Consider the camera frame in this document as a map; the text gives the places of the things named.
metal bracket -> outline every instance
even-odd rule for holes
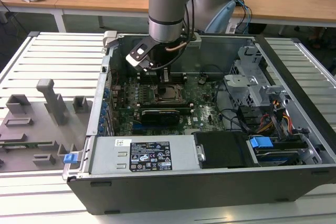
[[[106,31],[103,36],[103,45],[105,48],[110,48],[118,44],[117,31]]]
[[[225,76],[225,80],[231,87],[248,87],[258,84],[253,76],[242,76],[241,74],[229,74]]]
[[[201,44],[202,44],[201,36],[198,33],[194,33],[194,37],[196,39],[191,40],[187,46],[188,47],[198,47],[198,48],[201,48]]]
[[[267,102],[269,103],[269,94],[281,94],[286,92],[283,86],[262,86],[259,90],[259,94],[261,96],[261,103]]]

blue plastic clip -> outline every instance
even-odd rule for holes
[[[63,162],[65,164],[76,164],[76,163],[78,163],[77,159],[78,159],[78,154],[77,153],[75,153],[75,154],[70,153],[70,154],[66,154],[64,156]]]
[[[267,136],[255,136],[250,139],[253,148],[269,148],[273,147],[271,139]]]

warning label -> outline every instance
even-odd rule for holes
[[[172,170],[169,142],[131,143],[130,171]]]

white slatted platform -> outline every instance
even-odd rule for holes
[[[62,51],[54,51],[57,47],[56,42],[49,43],[52,44],[53,51],[48,50],[49,47],[45,45],[43,47],[46,51],[42,51],[40,48],[37,48],[37,51],[32,51],[32,48],[40,46],[40,43],[35,44],[38,40],[71,41],[69,47],[75,46],[77,51],[63,51],[63,47],[66,47],[64,45],[59,46],[62,47]],[[101,49],[101,46],[97,46],[97,52],[87,52],[85,46],[77,46],[72,43],[101,40],[102,34],[57,33],[41,33],[35,39],[27,39],[0,74],[0,108],[3,111],[1,116],[5,116],[7,113],[6,102],[11,93],[26,92],[30,101],[44,101],[44,98],[37,94],[34,88],[40,78],[54,79],[55,91],[60,91],[64,100],[72,100],[73,95],[78,95],[79,92],[88,94],[93,99],[99,71],[96,70],[97,64],[93,59],[97,61],[102,59],[103,54],[98,50],[98,48]],[[283,55],[290,56],[299,54],[297,51],[283,52]],[[72,64],[76,62],[75,59],[80,59],[80,65],[88,67],[90,71],[84,69],[77,71],[71,68],[78,66],[76,63]],[[34,69],[23,71],[25,68],[29,69],[29,66]],[[41,66],[49,66],[49,69],[53,67],[54,71],[44,71],[45,69],[39,68]],[[308,81],[311,86],[315,87],[321,81],[324,88],[328,87],[323,81],[324,76],[321,73],[294,73],[294,77],[302,85],[306,85],[305,82]],[[328,111],[328,105],[324,105],[323,98],[317,97],[315,101],[319,103],[320,111]],[[159,200],[164,200],[164,196],[158,194],[158,202],[161,202]],[[84,205],[62,180],[61,171],[49,171],[44,175],[30,172],[25,176],[17,174],[7,174],[6,176],[1,174],[0,176],[1,224],[60,224],[65,222],[90,224],[335,224],[335,206],[336,185],[324,185],[314,189],[296,202],[93,216],[86,212]]]
[[[0,122],[12,94],[25,94],[31,102],[44,101],[36,90],[42,78],[53,79],[55,93],[66,101],[76,95],[93,100],[104,56],[102,38],[103,34],[58,33],[28,37],[0,78]]]
[[[327,122],[336,131],[336,81],[334,77],[302,45],[291,39],[266,39],[309,96]],[[279,79],[268,67],[277,85]]]

table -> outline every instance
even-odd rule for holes
[[[253,11],[253,23],[336,27],[333,0],[245,0]],[[232,23],[240,20],[243,10],[236,7]]]
[[[55,18],[59,32],[65,33],[63,15],[148,17],[148,0],[43,0],[24,2],[2,0],[12,12],[46,13]],[[6,8],[0,4],[0,11]]]
[[[59,32],[66,32],[62,16],[96,15],[148,17],[148,0],[44,0],[26,3],[2,0],[13,12],[53,14]],[[336,27],[333,0],[245,0],[253,11],[253,23]],[[0,11],[6,9],[0,5]],[[236,7],[231,24],[237,24],[244,12]]]
[[[5,98],[13,93],[25,93],[29,101],[44,100],[41,93],[34,92],[40,78],[53,78],[54,90],[61,92],[64,100],[72,100],[76,95],[87,95],[92,100],[104,56],[101,53],[102,37],[103,34],[73,33],[28,36],[0,74],[0,110],[3,111],[0,119],[7,111]],[[285,46],[279,53],[284,59],[291,54],[300,58],[299,52],[294,52],[289,45],[289,39],[274,39],[271,44],[277,51],[281,51],[279,45]],[[303,76],[302,79],[298,77],[301,86],[307,85]],[[295,202],[93,216],[86,212],[84,205],[63,181],[61,173],[61,170],[44,174],[0,173],[0,223],[145,224],[160,220],[160,224],[168,224],[172,223],[172,217],[173,223],[183,224],[334,224],[336,220],[336,185],[320,186]]]

